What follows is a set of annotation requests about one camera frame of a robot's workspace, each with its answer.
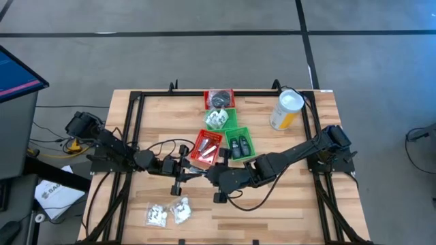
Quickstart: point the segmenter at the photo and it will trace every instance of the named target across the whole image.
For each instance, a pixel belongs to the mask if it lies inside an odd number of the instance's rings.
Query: white paper
[[[73,172],[70,166],[65,166],[62,168],[62,170],[70,173]],[[46,213],[52,220],[56,220],[58,217],[60,217],[60,215],[62,215],[71,204],[73,204],[83,195],[83,191],[77,191],[75,189],[71,189],[47,180],[41,181],[35,190],[35,199],[40,203],[41,207],[45,209]]]

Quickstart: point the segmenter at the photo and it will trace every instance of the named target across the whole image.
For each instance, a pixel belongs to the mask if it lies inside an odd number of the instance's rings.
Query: computer monitor
[[[48,87],[48,82],[0,45],[0,103]]]

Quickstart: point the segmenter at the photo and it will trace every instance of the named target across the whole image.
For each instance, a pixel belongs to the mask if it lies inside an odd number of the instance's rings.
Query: red basket
[[[235,108],[236,104],[234,102],[234,92],[233,92],[233,89],[216,89],[216,90],[217,91],[222,91],[222,90],[228,91],[228,90],[230,90],[231,94],[232,94],[232,100],[230,102],[230,106],[228,106],[226,108]],[[210,109],[209,105],[207,104],[207,99],[209,98],[209,91],[211,91],[211,90],[204,91],[204,108],[206,108],[206,110]]]
[[[202,155],[198,151],[198,148],[200,147],[203,139],[205,139],[205,138],[212,140],[212,142],[206,147],[206,149],[210,148],[212,146],[216,146],[217,149],[215,150],[214,154],[210,154],[207,157],[202,157]],[[215,164],[215,160],[217,159],[218,152],[219,152],[219,145],[221,144],[222,139],[223,139],[223,136],[221,134],[212,133],[212,132],[204,130],[204,129],[200,130],[200,132],[198,133],[198,136],[197,136],[196,146],[194,147],[194,149],[192,150],[192,153],[191,153],[191,158],[193,160],[199,161],[201,163],[205,163],[206,165],[202,164],[198,167],[209,168],[211,165]]]

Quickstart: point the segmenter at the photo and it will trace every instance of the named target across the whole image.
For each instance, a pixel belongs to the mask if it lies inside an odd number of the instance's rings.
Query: yellow label
[[[296,116],[296,113],[289,113],[286,115],[285,119],[283,119],[283,122],[281,122],[279,129],[286,129],[289,127],[289,125],[292,123]]]

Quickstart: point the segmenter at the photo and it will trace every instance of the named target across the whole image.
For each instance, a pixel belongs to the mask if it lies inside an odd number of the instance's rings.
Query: green plastic basket
[[[211,132],[215,133],[223,133],[230,129],[237,129],[238,128],[238,116],[236,115],[236,109],[234,108],[226,108],[224,109],[225,112],[229,115],[229,119],[225,122],[222,129],[212,129],[209,125],[206,125],[206,129]],[[206,115],[209,115],[211,113],[210,110],[206,111]]]
[[[256,155],[256,152],[254,151],[253,142],[251,141],[250,132],[248,131],[247,127],[227,130],[226,132],[224,132],[224,134],[225,134],[225,140],[227,141],[227,145],[229,148],[230,148],[230,140],[233,138],[236,138],[236,140],[239,140],[239,136],[241,136],[241,135],[245,136],[245,138],[248,141],[248,144],[250,145],[251,155],[249,155],[248,157],[241,157],[239,159],[233,159],[234,161],[241,161],[241,160],[245,160],[245,159],[250,159]]]

